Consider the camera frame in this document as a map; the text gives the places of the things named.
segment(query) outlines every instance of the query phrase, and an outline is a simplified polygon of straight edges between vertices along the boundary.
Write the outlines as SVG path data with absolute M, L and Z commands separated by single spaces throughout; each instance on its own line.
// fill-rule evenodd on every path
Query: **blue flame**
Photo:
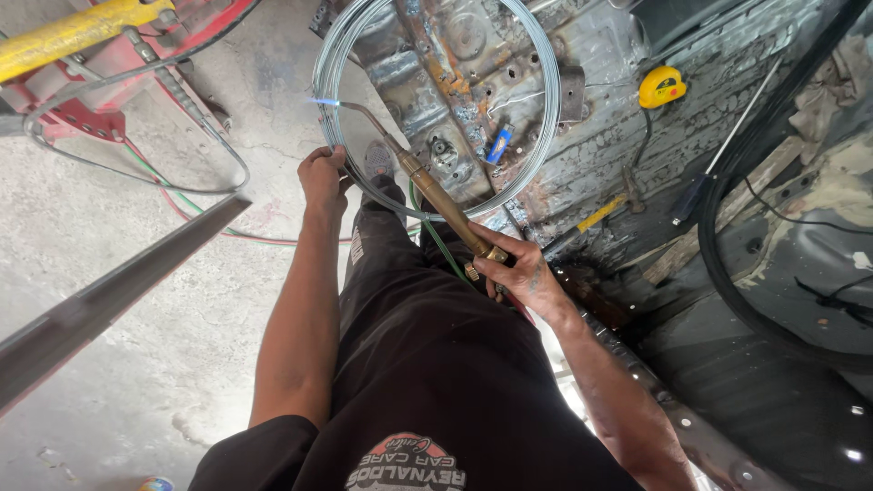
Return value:
M 328 104 L 330 106 L 339 106 L 340 102 L 338 100 L 333 99 L 314 99 L 313 97 L 309 98 L 310 102 L 314 102 L 316 104 Z

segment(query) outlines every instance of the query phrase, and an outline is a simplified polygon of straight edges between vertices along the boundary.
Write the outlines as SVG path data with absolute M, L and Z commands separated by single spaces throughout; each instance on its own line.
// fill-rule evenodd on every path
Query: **hole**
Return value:
M 764 241 L 761 240 L 760 237 L 756 237 L 746 243 L 746 252 L 750 254 L 757 254 L 758 252 L 761 252 L 761 247 L 763 246 Z

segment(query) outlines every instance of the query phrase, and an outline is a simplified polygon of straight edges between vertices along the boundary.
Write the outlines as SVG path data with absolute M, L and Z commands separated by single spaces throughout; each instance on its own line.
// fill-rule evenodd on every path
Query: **wooden plank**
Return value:
M 764 162 L 749 174 L 749 182 L 752 183 L 755 192 L 760 194 L 801 153 L 803 146 L 803 140 L 799 136 L 789 136 L 779 147 L 776 147 L 764 159 Z M 721 232 L 721 229 L 731 223 L 731 220 L 752 200 L 752 193 L 749 192 L 746 183 L 737 184 L 737 187 L 728 193 L 721 202 L 715 221 L 716 232 Z M 699 251 L 698 226 L 694 225 L 670 250 L 643 273 L 643 277 L 651 284 L 657 285 L 667 276 L 688 264 L 688 261 Z

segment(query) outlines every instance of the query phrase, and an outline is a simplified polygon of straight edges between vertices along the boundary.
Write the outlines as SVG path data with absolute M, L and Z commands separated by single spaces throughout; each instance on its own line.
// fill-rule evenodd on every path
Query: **yellow tape measure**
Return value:
M 646 109 L 666 104 L 685 95 L 682 74 L 672 66 L 659 66 L 640 84 L 640 106 Z

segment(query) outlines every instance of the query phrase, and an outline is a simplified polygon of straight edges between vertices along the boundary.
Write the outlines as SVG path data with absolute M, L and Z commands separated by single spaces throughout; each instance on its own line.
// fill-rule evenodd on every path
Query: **galvanized wire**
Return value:
M 543 162 L 548 157 L 557 131 L 558 115 L 560 111 L 560 79 L 558 76 L 558 61 L 554 57 L 552 45 L 549 43 L 546 33 L 533 14 L 520 0 L 500 0 L 525 26 L 531 37 L 533 47 L 540 56 L 542 69 L 543 88 L 546 92 L 546 101 L 543 109 L 542 127 L 533 150 L 527 155 L 521 170 L 515 179 L 493 197 L 482 204 L 473 206 L 464 212 L 469 217 L 483 215 L 506 203 L 519 193 L 533 176 L 540 170 Z M 383 9 L 391 9 L 393 0 L 356 0 L 346 7 L 333 21 L 333 27 L 325 36 L 318 58 L 315 60 L 313 71 L 314 96 L 318 99 L 340 99 L 340 77 L 343 66 L 346 64 L 348 54 L 361 33 L 370 26 L 376 16 L 384 14 Z M 333 145 L 345 145 L 342 129 L 340 128 L 340 113 L 336 106 L 320 105 L 321 129 L 328 143 Z M 412 210 L 382 194 L 361 173 L 361 167 L 354 163 L 351 154 L 348 154 L 347 171 L 354 182 L 371 198 L 389 208 L 392 211 L 419 218 L 421 220 L 444 221 L 443 217 L 422 211 Z

